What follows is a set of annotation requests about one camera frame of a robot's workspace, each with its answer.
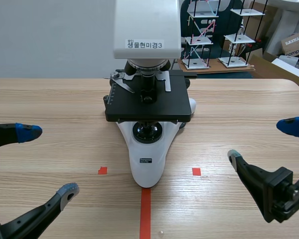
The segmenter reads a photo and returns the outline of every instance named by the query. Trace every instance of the microscope base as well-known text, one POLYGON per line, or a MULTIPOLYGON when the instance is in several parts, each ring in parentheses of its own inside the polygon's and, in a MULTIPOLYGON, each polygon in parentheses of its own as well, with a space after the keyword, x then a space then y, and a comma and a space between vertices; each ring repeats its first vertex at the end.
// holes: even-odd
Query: microscope base
MULTIPOLYGON (((189 99, 191 112, 194 114, 196 101, 189 99)), ((181 122, 159 122, 162 126, 162 136, 150 144, 138 142, 133 135, 136 122, 117 123, 129 149, 132 175, 137 184, 143 188, 154 186, 161 178, 168 149, 175 138, 181 122)))

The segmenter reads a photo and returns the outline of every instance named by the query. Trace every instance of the microscope stage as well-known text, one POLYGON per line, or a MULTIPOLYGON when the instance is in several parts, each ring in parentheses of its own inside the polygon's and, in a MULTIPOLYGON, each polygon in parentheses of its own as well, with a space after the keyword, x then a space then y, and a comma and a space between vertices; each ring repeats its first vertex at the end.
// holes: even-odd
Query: microscope stage
POLYGON ((191 108, 183 76, 170 76, 171 92, 165 91, 164 81, 156 80, 157 101, 153 104, 141 102, 140 76, 124 83, 135 93, 113 83, 105 110, 107 121, 190 121, 191 108))

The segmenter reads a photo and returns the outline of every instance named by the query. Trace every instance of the label sticker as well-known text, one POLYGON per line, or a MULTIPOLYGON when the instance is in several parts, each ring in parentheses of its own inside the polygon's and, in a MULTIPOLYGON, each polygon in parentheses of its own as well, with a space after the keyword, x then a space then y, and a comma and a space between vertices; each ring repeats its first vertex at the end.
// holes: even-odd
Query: label sticker
POLYGON ((165 49, 164 40, 126 39, 126 49, 165 49))
POLYGON ((151 163, 151 158, 140 158, 140 163, 151 163))
POLYGON ((299 37, 296 37, 296 38, 294 38, 294 39, 292 39, 290 41, 286 41, 286 45, 289 45, 289 44, 294 43, 296 41, 299 41, 299 37))

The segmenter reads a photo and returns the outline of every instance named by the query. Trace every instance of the brand logo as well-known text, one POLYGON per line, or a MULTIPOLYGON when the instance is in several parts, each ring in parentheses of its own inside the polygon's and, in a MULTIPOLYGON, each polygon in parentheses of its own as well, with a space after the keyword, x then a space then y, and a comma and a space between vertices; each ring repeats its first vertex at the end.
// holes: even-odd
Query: brand logo
POLYGON ((140 163, 151 163, 151 158, 140 158, 140 163))
POLYGON ((293 52, 287 54, 287 56, 297 55, 298 53, 299 53, 299 50, 293 51, 293 52))

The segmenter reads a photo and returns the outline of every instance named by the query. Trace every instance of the microscope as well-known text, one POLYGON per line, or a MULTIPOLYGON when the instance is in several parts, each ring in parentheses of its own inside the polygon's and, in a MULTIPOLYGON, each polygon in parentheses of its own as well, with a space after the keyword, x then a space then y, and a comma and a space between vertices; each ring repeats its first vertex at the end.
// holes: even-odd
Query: microscope
POLYGON ((116 122, 124 136, 133 178, 150 188, 196 108, 184 75, 169 72, 169 59, 181 55, 179 2, 116 0, 114 30, 114 57, 127 62, 124 70, 111 73, 106 120, 116 122))

